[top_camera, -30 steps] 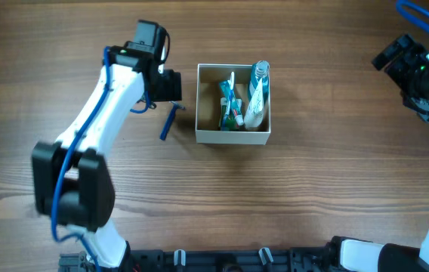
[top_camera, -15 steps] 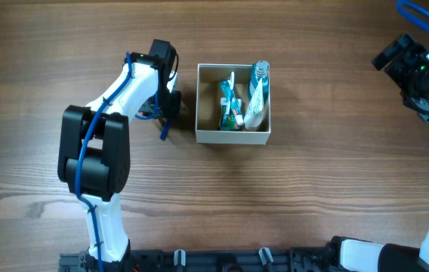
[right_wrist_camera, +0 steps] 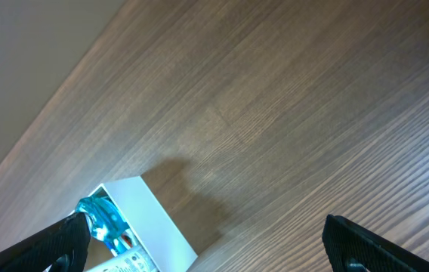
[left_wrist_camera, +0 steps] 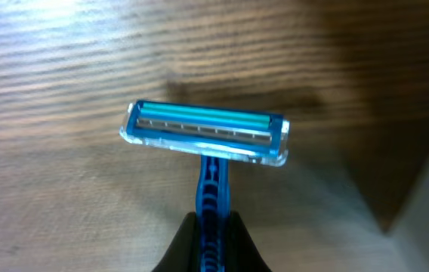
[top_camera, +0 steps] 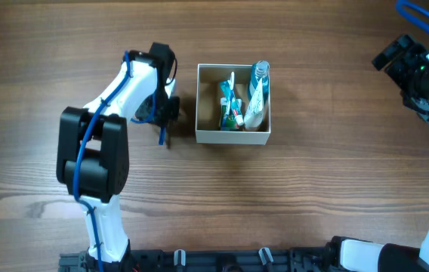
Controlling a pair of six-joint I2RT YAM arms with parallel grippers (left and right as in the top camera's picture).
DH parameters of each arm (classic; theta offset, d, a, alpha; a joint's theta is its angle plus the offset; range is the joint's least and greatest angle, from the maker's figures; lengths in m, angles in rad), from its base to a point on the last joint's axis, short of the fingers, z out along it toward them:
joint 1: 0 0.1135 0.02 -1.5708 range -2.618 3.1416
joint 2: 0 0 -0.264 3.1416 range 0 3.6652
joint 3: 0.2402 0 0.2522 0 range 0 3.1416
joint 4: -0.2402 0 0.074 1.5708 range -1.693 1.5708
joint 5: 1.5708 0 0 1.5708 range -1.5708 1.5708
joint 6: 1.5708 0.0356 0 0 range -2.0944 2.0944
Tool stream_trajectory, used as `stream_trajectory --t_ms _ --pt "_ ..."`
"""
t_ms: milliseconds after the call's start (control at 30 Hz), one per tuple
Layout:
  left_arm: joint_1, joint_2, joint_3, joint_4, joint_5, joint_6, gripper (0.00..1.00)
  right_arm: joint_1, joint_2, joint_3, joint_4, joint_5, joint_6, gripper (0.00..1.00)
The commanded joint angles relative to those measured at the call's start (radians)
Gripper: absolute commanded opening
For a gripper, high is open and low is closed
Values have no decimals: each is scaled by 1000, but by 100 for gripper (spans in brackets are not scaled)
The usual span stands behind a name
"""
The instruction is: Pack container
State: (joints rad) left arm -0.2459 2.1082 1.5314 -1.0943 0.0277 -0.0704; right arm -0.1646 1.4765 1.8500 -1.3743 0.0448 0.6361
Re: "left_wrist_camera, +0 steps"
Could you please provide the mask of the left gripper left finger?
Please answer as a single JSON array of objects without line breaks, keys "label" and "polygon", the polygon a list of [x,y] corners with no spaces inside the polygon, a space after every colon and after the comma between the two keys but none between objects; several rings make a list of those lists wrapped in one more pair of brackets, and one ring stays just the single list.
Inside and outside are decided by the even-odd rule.
[{"label": "left gripper left finger", "polygon": [[153,272],[198,272],[199,240],[198,218],[195,212],[189,212]]}]

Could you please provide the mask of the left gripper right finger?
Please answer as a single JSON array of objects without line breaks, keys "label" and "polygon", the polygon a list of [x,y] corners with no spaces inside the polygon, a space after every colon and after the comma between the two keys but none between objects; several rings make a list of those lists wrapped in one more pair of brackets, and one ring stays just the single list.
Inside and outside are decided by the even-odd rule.
[{"label": "left gripper right finger", "polygon": [[238,212],[231,212],[225,232],[226,272],[271,272]]}]

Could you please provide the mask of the blue disposable razor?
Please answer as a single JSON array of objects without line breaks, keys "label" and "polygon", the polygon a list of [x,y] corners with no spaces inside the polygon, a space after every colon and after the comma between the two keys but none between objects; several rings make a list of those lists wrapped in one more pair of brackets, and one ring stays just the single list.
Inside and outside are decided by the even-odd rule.
[{"label": "blue disposable razor", "polygon": [[230,213],[229,163],[282,166],[290,123],[280,114],[138,100],[119,129],[130,144],[196,154],[201,159],[195,210],[199,271],[225,271]]}]

